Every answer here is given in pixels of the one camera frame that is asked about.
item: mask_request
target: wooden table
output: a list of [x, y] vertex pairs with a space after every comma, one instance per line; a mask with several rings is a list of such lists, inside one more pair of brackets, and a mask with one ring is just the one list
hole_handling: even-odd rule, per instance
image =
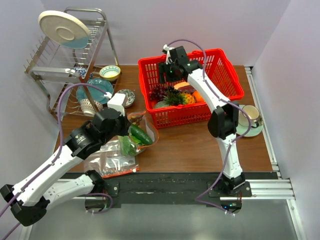
[[[244, 90], [244, 98], [239, 102], [244, 105], [254, 105], [254, 100], [248, 83], [245, 68], [234, 66], [240, 84]], [[127, 109], [128, 113], [140, 112], [146, 109], [145, 100], [139, 86], [139, 69], [136, 65], [121, 66], [122, 76], [116, 88], [131, 89], [136, 99]], [[63, 118], [63, 135], [80, 127], [88, 118], [68, 115]], [[137, 156], [141, 172], [219, 172], [222, 159], [217, 141], [207, 128], [207, 121], [189, 123], [159, 129], [160, 138], [155, 146], [148, 148]], [[272, 171], [266, 143], [261, 134], [236, 142], [238, 156], [245, 172]], [[83, 164], [70, 170], [83, 172]]]

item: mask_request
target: plastic bag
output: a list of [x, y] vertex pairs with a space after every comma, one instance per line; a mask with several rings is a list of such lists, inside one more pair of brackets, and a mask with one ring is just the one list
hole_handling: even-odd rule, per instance
[[96, 170], [103, 178], [135, 173], [139, 164], [134, 156], [123, 156], [119, 140], [109, 141], [84, 161], [84, 171]]
[[136, 156], [156, 144], [159, 133], [146, 118], [146, 111], [130, 113], [127, 118], [132, 125], [128, 136], [118, 136], [120, 152], [123, 156]]

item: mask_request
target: metal dish rack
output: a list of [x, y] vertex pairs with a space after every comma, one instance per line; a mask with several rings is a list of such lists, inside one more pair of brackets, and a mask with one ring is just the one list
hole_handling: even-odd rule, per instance
[[[64, 12], [85, 12], [92, 15], [98, 13], [102, 16], [102, 18], [79, 19], [88, 27], [91, 33], [91, 38], [89, 39], [86, 48], [67, 48], [53, 42], [47, 36], [45, 36], [42, 37], [42, 39], [39, 39], [39, 45], [36, 44], [36, 51], [33, 51], [33, 54], [30, 54], [31, 60], [27, 60], [28, 66], [24, 66], [25, 73], [34, 79], [46, 96], [46, 108], [54, 117], [57, 115], [57, 105], [61, 94], [69, 84], [86, 83], [89, 80], [91, 73], [93, 73], [93, 78], [100, 77], [99, 71], [102, 67], [96, 66], [95, 61], [106, 33], [111, 45], [115, 65], [119, 65], [107, 17], [101, 9], [67, 7]], [[79, 73], [76, 72], [77, 67], [87, 68], [84, 78], [82, 78]], [[116, 81], [112, 82], [114, 88], [116, 87], [119, 78], [120, 77], [118, 77]], [[47, 83], [58, 83], [63, 85], [62, 91], [55, 101], [53, 107], [51, 107], [52, 99], [46, 87]], [[62, 116], [68, 114], [81, 116], [84, 115], [76, 98], [76, 91], [76, 87], [70, 91], [69, 98], [65, 103], [65, 109], [61, 109]], [[95, 105], [88, 88], [84, 87], [84, 91], [95, 110], [98, 111], [98, 108]]]

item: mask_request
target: pineapple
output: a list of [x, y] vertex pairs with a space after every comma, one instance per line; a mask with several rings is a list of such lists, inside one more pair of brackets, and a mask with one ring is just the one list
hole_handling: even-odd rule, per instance
[[170, 106], [177, 106], [180, 104], [194, 104], [196, 99], [190, 93], [167, 92], [167, 96], [164, 97], [164, 102]]

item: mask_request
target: red plastic basket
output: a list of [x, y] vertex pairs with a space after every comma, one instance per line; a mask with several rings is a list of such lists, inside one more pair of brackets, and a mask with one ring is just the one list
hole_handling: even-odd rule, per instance
[[[216, 87], [231, 101], [239, 100], [244, 96], [244, 91], [239, 84], [239, 79], [232, 64], [228, 61], [223, 50], [209, 49], [205, 51], [207, 65], [205, 72]], [[193, 51], [188, 54], [190, 60], [197, 59], [201, 65], [204, 63], [202, 51]], [[152, 89], [159, 84], [158, 63], [164, 62], [166, 56], [156, 56], [140, 59], [139, 82], [141, 92], [144, 96], [145, 106], [151, 115], [157, 129], [194, 123], [208, 120], [211, 112], [205, 102], [198, 102], [187, 105], [169, 106], [153, 109], [155, 102], [149, 100]], [[166, 83], [165, 86], [173, 86], [179, 82]]]

